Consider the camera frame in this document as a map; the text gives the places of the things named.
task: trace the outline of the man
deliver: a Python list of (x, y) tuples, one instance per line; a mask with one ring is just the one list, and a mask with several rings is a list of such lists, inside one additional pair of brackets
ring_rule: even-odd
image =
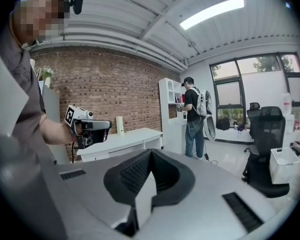
[(193, 157), (193, 146), (195, 140), (196, 158), (203, 159), (204, 156), (204, 119), (197, 114), (195, 108), (197, 107), (198, 94), (191, 88), (195, 87), (195, 82), (192, 77), (186, 77), (181, 84), (185, 87), (185, 102), (182, 111), (187, 111), (187, 126), (185, 130), (185, 155)]
[(20, 0), (0, 35), (0, 56), (29, 96), (12, 135), (30, 145), (39, 156), (51, 155), (46, 144), (68, 144), (76, 138), (66, 124), (47, 119), (38, 79), (31, 69), (30, 54), (22, 46), (42, 38), (52, 24), (63, 21), (69, 11), (68, 0)]

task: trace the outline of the fluorescent light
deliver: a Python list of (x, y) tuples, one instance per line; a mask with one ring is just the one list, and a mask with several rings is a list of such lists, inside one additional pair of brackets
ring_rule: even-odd
[(180, 26), (183, 27), (184, 30), (187, 30), (200, 22), (210, 19), (211, 17), (243, 7), (245, 7), (244, 0), (224, 1), (198, 12), (197, 14), (181, 22)]

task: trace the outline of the white table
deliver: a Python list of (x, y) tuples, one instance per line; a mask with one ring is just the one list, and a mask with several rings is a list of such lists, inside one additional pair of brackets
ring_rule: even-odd
[(89, 162), (121, 156), (137, 150), (160, 149), (161, 137), (161, 131), (149, 128), (130, 130), (124, 135), (109, 134), (105, 142), (80, 149), (76, 154), (81, 156), (83, 162)]

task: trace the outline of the black office chair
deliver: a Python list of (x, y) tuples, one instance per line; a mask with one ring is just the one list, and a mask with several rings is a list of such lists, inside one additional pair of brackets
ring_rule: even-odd
[[(260, 104), (257, 103), (257, 102), (252, 102), (250, 103), (250, 109), (246, 111), (248, 117), (249, 117), (249, 120), (250, 120), (250, 136), (252, 139), (254, 139), (254, 124), (256, 122), (258, 122), (258, 118), (260, 116)], [(246, 153), (247, 151), (250, 151), (250, 152), (253, 152), (253, 153), (257, 153), (258, 150), (257, 150), (257, 147), (255, 144), (252, 144), (250, 145), (249, 147), (247, 147), (245, 150), (244, 150), (244, 153)]]
[(254, 143), (258, 154), (250, 152), (246, 165), (244, 182), (263, 193), (268, 198), (278, 198), (288, 194), (289, 184), (272, 184), (269, 163), (271, 149), (282, 148), (286, 120), (279, 107), (262, 107), (254, 125)]

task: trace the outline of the white backpack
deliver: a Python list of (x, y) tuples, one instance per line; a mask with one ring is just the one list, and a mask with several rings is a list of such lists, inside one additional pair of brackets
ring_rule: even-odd
[(191, 87), (191, 90), (194, 90), (198, 95), (198, 100), (194, 110), (199, 116), (207, 117), (212, 115), (212, 99), (211, 95), (207, 90), (198, 91), (196, 88)]

